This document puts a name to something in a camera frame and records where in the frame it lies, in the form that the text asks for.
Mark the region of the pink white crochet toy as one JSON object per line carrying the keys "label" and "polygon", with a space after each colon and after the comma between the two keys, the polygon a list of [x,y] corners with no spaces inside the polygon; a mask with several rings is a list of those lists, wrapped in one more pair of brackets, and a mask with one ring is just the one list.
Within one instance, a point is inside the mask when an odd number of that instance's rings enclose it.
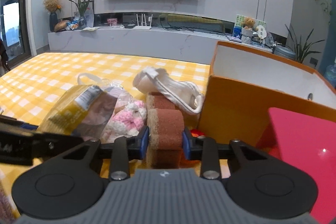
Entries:
{"label": "pink white crochet toy", "polygon": [[102,143],[113,143],[119,137],[137,136],[145,125],[145,102],[133,100],[110,118],[101,134]]}

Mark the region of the brown sponge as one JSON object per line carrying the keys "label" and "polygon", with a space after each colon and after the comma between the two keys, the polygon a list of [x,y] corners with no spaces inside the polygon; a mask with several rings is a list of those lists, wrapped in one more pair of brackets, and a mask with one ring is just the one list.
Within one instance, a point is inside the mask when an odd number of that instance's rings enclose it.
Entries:
{"label": "brown sponge", "polygon": [[146,165],[153,169],[178,168],[182,157],[182,112],[160,93],[146,97],[149,147]]}

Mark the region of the clear plastic bag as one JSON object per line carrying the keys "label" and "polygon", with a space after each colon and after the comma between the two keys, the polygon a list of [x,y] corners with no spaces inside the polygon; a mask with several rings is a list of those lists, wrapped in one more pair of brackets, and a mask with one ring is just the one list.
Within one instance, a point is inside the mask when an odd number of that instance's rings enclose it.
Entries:
{"label": "clear plastic bag", "polygon": [[93,81],[103,91],[116,99],[113,115],[116,115],[118,112],[123,110],[129,103],[132,103],[133,96],[127,92],[121,84],[113,82],[109,79],[101,79],[91,73],[80,73],[77,76],[77,83],[79,85],[85,84],[83,78]]}

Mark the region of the yellow snack packet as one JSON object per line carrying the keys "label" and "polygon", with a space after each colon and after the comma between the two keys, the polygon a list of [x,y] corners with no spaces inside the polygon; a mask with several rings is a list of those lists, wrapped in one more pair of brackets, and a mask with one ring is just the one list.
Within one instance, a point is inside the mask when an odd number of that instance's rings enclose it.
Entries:
{"label": "yellow snack packet", "polygon": [[54,104],[37,131],[102,140],[116,103],[116,97],[97,85],[73,86]]}

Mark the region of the yellow checkered tablecloth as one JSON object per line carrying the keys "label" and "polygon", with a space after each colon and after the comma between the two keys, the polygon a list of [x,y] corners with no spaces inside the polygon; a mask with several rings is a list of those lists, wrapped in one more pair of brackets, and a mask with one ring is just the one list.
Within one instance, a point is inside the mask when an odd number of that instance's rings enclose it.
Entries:
{"label": "yellow checkered tablecloth", "polygon": [[208,65],[184,61],[98,53],[44,53],[1,78],[1,220],[21,215],[26,223],[63,221],[92,209],[130,177],[129,162],[144,157],[148,129],[140,135],[102,144],[100,126],[85,124],[93,136],[42,132],[38,124],[61,96],[76,91],[96,115],[107,103],[102,87],[131,86],[145,67],[166,69],[173,79],[204,89]]}

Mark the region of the cream fabric shoe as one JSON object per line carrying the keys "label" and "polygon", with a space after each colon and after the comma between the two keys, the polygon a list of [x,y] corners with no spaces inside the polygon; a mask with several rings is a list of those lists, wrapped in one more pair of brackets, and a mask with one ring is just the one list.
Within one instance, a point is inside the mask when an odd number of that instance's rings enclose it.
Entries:
{"label": "cream fabric shoe", "polygon": [[133,80],[133,86],[143,94],[161,93],[189,115],[202,111],[204,95],[190,81],[173,80],[163,68],[145,67]]}

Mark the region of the orange cardboard box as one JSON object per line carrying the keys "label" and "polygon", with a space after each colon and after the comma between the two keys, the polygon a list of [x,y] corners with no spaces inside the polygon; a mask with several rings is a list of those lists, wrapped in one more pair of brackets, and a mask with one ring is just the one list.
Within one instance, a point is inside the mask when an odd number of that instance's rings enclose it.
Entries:
{"label": "orange cardboard box", "polygon": [[335,88],[315,69],[242,44],[218,42],[198,130],[255,145],[277,107],[335,121]]}

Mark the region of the red lidded transparent box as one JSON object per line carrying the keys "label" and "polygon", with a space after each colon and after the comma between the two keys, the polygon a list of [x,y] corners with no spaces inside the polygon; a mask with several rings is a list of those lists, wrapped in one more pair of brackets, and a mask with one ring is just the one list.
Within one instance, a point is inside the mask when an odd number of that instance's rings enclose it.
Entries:
{"label": "red lidded transparent box", "polygon": [[272,107],[256,148],[308,173],[318,197],[311,215],[335,223],[335,122]]}

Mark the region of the marble tv console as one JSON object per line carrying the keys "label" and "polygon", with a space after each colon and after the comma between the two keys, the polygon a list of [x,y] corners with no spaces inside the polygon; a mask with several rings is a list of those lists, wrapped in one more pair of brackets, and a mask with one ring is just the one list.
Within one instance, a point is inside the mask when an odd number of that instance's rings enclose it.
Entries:
{"label": "marble tv console", "polygon": [[218,42],[263,55],[272,50],[228,40],[225,35],[168,31],[163,28],[102,27],[95,31],[63,31],[48,34],[52,52],[111,53],[155,57],[209,65]]}

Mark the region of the white wifi router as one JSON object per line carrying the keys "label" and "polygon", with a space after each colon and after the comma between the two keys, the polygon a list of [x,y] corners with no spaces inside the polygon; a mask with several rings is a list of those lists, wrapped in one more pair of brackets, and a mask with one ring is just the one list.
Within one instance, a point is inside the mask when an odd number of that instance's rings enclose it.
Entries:
{"label": "white wifi router", "polygon": [[136,25],[134,26],[135,30],[150,30],[153,21],[153,16],[147,17],[145,14],[140,16],[136,14]]}

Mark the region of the small teddy bear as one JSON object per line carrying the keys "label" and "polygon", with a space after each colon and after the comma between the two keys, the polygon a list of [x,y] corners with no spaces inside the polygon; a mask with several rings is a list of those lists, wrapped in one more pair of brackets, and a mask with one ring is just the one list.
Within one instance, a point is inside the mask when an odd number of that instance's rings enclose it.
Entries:
{"label": "small teddy bear", "polygon": [[255,27],[256,24],[256,20],[254,20],[254,18],[251,17],[244,17],[243,21],[241,22],[241,27],[246,29],[246,30],[256,30]]}

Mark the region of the green potted plant right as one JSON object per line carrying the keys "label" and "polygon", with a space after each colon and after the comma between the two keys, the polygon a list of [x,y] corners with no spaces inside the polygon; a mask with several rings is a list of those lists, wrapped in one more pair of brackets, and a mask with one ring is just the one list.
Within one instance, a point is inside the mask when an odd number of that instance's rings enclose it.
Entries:
{"label": "green potted plant right", "polygon": [[312,29],[309,32],[308,36],[304,40],[302,38],[302,35],[300,36],[296,35],[295,30],[291,24],[289,25],[289,27],[287,25],[285,25],[285,27],[288,31],[289,40],[290,40],[290,42],[286,43],[285,47],[294,53],[296,62],[303,64],[304,60],[309,55],[321,53],[320,51],[315,51],[311,49],[312,46],[314,46],[315,44],[319,44],[325,41],[325,39],[317,40],[315,42],[310,41],[310,37],[313,34],[314,29]]}

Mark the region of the dried flower vase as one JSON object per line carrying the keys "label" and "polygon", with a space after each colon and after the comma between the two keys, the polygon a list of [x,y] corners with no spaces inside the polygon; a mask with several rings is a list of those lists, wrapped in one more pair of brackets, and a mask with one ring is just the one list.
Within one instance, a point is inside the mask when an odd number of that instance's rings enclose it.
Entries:
{"label": "dried flower vase", "polygon": [[44,0],[43,6],[49,12],[50,31],[54,32],[56,24],[58,24],[57,11],[61,11],[60,0]]}

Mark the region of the water bottle jug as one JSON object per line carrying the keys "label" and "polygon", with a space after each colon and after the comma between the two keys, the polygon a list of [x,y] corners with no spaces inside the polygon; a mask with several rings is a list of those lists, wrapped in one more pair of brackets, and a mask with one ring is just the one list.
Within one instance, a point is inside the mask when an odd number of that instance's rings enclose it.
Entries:
{"label": "water bottle jug", "polygon": [[324,78],[333,86],[333,88],[336,87],[336,60],[326,68]]}

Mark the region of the green potted plant left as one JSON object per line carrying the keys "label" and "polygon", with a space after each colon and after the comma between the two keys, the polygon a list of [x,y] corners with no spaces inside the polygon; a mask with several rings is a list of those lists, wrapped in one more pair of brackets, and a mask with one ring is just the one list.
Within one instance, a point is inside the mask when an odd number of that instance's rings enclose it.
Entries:
{"label": "green potted plant left", "polygon": [[78,12],[79,12],[79,19],[78,22],[78,29],[82,30],[83,28],[86,28],[87,26],[87,20],[85,17],[85,11],[87,10],[89,3],[91,0],[69,0],[70,2],[74,3]]}

